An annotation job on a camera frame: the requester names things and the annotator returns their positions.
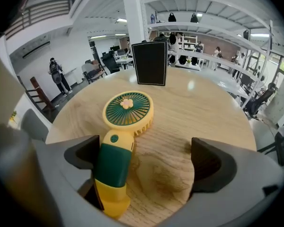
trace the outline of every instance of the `computer monitor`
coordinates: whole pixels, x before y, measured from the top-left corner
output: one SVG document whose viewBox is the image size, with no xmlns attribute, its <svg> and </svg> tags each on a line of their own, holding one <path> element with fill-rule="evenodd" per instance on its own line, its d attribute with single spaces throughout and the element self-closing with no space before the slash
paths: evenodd
<svg viewBox="0 0 284 227">
<path fill-rule="evenodd" d="M 118 55 L 125 55 L 125 50 L 121 49 L 117 51 Z"/>
<path fill-rule="evenodd" d="M 110 49 L 113 50 L 113 51 L 117 51 L 117 50 L 120 49 L 120 46 L 119 45 L 113 46 L 113 47 L 110 47 Z"/>
</svg>

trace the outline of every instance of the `flower decoration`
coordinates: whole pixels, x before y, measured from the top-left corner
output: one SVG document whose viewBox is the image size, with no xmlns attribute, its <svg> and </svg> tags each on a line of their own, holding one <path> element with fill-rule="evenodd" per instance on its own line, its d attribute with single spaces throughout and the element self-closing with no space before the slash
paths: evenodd
<svg viewBox="0 0 284 227">
<path fill-rule="evenodd" d="M 124 108 L 124 109 L 128 109 L 131 108 L 133 106 L 133 100 L 132 99 L 123 99 L 123 101 L 120 103 L 120 105 Z"/>
</svg>

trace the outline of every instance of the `person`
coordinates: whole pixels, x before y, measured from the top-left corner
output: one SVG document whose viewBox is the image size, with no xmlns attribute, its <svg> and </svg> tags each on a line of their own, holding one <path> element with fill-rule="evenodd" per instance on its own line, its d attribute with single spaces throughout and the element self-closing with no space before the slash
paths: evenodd
<svg viewBox="0 0 284 227">
<path fill-rule="evenodd" d="M 195 44 L 195 51 L 202 53 L 203 51 L 203 46 L 201 45 L 201 41 L 198 41 L 198 44 Z M 199 64 L 199 59 L 196 57 L 193 57 L 191 60 L 192 65 L 196 65 L 197 63 Z"/>
<path fill-rule="evenodd" d="M 67 97 L 67 94 L 65 93 L 61 82 L 63 83 L 66 90 L 68 91 L 68 94 L 72 93 L 72 90 L 71 90 L 70 86 L 68 85 L 68 83 L 67 83 L 67 81 L 64 77 L 64 72 L 62 70 L 62 66 L 59 65 L 57 63 L 57 61 L 55 61 L 54 58 L 51 58 L 51 60 L 50 60 L 48 74 L 52 75 L 54 83 L 56 83 L 58 89 L 60 90 L 60 92 L 63 94 L 64 97 Z"/>
<path fill-rule="evenodd" d="M 129 40 L 129 37 L 127 38 L 127 56 L 129 58 L 133 57 L 133 55 L 132 55 L 132 46 L 131 46 L 131 42 Z"/>
<path fill-rule="evenodd" d="M 238 64 L 239 66 L 242 66 L 243 63 L 244 63 L 244 56 L 245 56 L 245 54 L 244 54 L 244 53 L 241 53 L 241 56 L 238 56 L 238 57 L 236 58 L 236 64 Z M 234 70 L 234 71 L 233 71 L 233 73 L 232 73 L 232 79 L 235 79 L 236 73 L 238 73 L 237 76 L 236 76 L 236 79 L 238 79 L 239 74 L 240 74 L 240 73 L 238 72 L 238 70 Z"/>
<path fill-rule="evenodd" d="M 216 50 L 213 53 L 213 56 L 214 57 L 222 57 L 221 49 L 219 48 L 219 46 L 217 46 Z M 210 68 L 213 69 L 213 70 L 217 70 L 217 67 L 218 67 L 218 63 L 211 61 Z"/>
</svg>

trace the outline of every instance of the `white column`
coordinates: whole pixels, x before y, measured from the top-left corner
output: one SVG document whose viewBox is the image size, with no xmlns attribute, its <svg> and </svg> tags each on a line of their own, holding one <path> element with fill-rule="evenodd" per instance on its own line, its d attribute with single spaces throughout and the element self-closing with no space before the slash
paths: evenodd
<svg viewBox="0 0 284 227">
<path fill-rule="evenodd" d="M 146 39 L 140 0 L 123 0 L 127 19 L 127 28 L 131 44 Z"/>
</svg>

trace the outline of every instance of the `button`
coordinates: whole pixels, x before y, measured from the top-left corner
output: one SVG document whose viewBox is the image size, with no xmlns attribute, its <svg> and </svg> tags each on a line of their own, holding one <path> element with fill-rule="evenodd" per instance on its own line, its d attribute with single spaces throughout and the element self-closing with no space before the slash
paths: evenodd
<svg viewBox="0 0 284 227">
<path fill-rule="evenodd" d="M 110 141 L 113 142 L 113 143 L 117 142 L 118 139 L 119 139 L 119 137 L 116 134 L 114 134 L 110 137 Z"/>
</svg>

